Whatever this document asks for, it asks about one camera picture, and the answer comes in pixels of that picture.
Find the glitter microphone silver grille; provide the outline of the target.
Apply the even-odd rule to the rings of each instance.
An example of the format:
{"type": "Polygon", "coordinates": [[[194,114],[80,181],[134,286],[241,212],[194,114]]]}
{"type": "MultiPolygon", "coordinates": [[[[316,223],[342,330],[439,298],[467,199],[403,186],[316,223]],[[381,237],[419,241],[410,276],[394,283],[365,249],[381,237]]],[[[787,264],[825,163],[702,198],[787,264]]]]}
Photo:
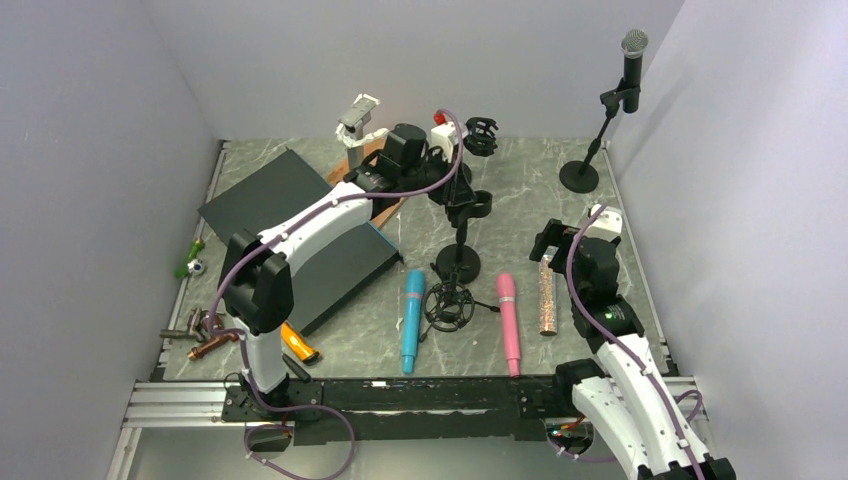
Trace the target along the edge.
{"type": "Polygon", "coordinates": [[[558,306],[556,273],[551,269],[555,250],[549,247],[538,264],[539,271],[539,333],[556,336],[558,333],[558,306]]]}

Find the round-base stand with shock mount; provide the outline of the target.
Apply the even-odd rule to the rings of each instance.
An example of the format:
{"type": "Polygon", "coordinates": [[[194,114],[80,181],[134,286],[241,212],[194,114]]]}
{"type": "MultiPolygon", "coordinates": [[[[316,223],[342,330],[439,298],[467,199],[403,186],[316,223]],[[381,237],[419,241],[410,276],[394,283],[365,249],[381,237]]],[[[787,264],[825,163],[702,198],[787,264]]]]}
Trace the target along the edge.
{"type": "Polygon", "coordinates": [[[472,156],[490,157],[498,148],[496,133],[497,122],[488,117],[471,117],[459,129],[454,155],[457,155],[459,145],[472,156]]]}

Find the round-base stand black mic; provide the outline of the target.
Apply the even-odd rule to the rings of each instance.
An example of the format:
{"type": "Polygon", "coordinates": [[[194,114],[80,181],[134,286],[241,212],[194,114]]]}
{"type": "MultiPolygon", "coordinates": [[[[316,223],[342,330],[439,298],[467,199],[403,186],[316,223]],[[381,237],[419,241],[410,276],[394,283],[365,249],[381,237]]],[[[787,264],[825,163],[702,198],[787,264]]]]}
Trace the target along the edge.
{"type": "Polygon", "coordinates": [[[587,194],[593,192],[599,184],[599,173],[591,165],[592,160],[600,151],[604,135],[619,110],[625,107],[626,113],[634,113],[638,106],[641,87],[627,86],[622,78],[616,89],[600,95],[601,104],[605,107],[605,120],[597,136],[590,143],[584,159],[580,162],[570,161],[559,170],[559,181],[568,190],[587,194]]]}

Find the pink microphone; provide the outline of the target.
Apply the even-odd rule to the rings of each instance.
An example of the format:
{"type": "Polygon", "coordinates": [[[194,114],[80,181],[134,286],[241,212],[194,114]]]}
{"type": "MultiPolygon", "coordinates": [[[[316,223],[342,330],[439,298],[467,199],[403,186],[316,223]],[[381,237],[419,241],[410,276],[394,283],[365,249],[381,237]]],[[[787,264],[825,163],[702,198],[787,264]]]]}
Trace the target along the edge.
{"type": "Polygon", "coordinates": [[[521,375],[521,348],[516,311],[516,287],[512,275],[506,272],[499,274],[495,281],[495,288],[499,299],[507,368],[510,376],[516,378],[521,375]]]}

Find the round-base stand glitter mic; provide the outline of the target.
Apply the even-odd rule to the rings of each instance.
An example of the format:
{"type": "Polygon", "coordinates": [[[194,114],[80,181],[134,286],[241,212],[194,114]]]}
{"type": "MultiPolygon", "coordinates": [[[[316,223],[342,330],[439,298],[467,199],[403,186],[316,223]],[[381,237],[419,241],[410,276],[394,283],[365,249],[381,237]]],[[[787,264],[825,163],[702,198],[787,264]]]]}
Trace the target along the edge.
{"type": "Polygon", "coordinates": [[[472,200],[447,201],[445,212],[451,226],[456,230],[456,235],[455,243],[444,247],[431,265],[441,281],[467,285],[479,276],[480,257],[467,244],[468,221],[488,216],[492,210],[492,200],[490,192],[475,190],[472,200]]]}

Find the blue microphone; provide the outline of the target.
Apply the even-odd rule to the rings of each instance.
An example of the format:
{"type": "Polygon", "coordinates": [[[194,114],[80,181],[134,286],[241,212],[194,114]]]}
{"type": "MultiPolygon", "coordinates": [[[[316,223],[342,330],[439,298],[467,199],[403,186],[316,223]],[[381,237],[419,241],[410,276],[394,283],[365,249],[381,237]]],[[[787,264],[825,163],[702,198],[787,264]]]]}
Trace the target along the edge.
{"type": "Polygon", "coordinates": [[[422,270],[410,270],[406,277],[405,310],[401,342],[401,368],[412,374],[418,353],[420,318],[426,276],[422,270]]]}

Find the black tripod shock-mount stand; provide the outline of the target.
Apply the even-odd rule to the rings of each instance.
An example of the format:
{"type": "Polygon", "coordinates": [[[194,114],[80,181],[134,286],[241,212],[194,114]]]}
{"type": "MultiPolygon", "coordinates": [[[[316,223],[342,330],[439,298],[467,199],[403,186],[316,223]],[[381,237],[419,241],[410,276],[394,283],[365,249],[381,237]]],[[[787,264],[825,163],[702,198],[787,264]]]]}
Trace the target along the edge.
{"type": "Polygon", "coordinates": [[[498,306],[476,300],[466,282],[460,279],[462,274],[471,270],[469,266],[462,264],[453,266],[445,273],[435,262],[431,262],[430,268],[439,277],[440,282],[430,287],[425,294],[422,313],[427,321],[427,327],[419,334],[419,343],[423,343],[433,329],[443,333],[453,333],[463,329],[473,319],[477,306],[491,312],[500,312],[498,306]]]}

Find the dark grey rack unit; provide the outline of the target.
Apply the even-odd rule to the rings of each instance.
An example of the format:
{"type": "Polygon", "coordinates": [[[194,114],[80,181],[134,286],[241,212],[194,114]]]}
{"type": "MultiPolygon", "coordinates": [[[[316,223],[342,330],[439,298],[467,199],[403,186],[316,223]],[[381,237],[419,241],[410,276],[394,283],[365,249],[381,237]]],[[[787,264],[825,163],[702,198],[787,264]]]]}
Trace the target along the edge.
{"type": "MultiPolygon", "coordinates": [[[[303,158],[287,150],[201,206],[199,213],[228,242],[242,229],[257,234],[288,220],[330,190],[303,158]]],[[[289,323],[305,336],[313,334],[400,259],[396,245],[370,223],[345,233],[293,277],[289,323]]]]}

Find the black microphone silver grille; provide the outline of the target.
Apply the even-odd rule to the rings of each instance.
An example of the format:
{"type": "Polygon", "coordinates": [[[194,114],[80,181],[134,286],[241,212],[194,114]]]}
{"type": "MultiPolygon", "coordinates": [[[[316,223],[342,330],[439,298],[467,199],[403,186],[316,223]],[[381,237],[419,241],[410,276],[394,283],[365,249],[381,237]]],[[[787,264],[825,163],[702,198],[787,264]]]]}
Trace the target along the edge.
{"type": "Polygon", "coordinates": [[[621,41],[624,64],[620,90],[624,92],[622,106],[626,114],[639,108],[643,57],[648,45],[649,37],[640,28],[628,31],[621,41]]]}

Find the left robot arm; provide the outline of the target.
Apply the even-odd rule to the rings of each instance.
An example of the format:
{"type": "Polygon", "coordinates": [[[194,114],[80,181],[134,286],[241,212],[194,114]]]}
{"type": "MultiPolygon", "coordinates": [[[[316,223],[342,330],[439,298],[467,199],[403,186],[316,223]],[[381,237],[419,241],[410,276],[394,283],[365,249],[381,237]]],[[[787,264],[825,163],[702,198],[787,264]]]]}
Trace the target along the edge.
{"type": "Polygon", "coordinates": [[[430,131],[398,124],[319,200],[258,234],[243,230],[231,236],[213,304],[224,305],[234,319],[230,331],[240,342],[240,380],[258,417],[275,419],[290,406],[280,334],[295,307],[299,270],[403,198],[474,199],[462,172],[464,156],[489,156],[496,147],[493,129],[481,118],[444,119],[430,131]]]}

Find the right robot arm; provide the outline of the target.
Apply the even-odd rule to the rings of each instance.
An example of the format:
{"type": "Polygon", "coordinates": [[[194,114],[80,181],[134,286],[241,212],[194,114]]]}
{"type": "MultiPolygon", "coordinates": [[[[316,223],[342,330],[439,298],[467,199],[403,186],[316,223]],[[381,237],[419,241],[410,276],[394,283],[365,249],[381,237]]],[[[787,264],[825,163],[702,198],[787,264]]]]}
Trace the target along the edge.
{"type": "Polygon", "coordinates": [[[549,268],[567,284],[575,328],[593,355],[557,366],[551,401],[581,415],[630,479],[733,479],[730,461],[713,455],[681,411],[650,351],[644,328],[618,292],[618,236],[588,234],[551,219],[529,255],[552,251],[549,268]]]}

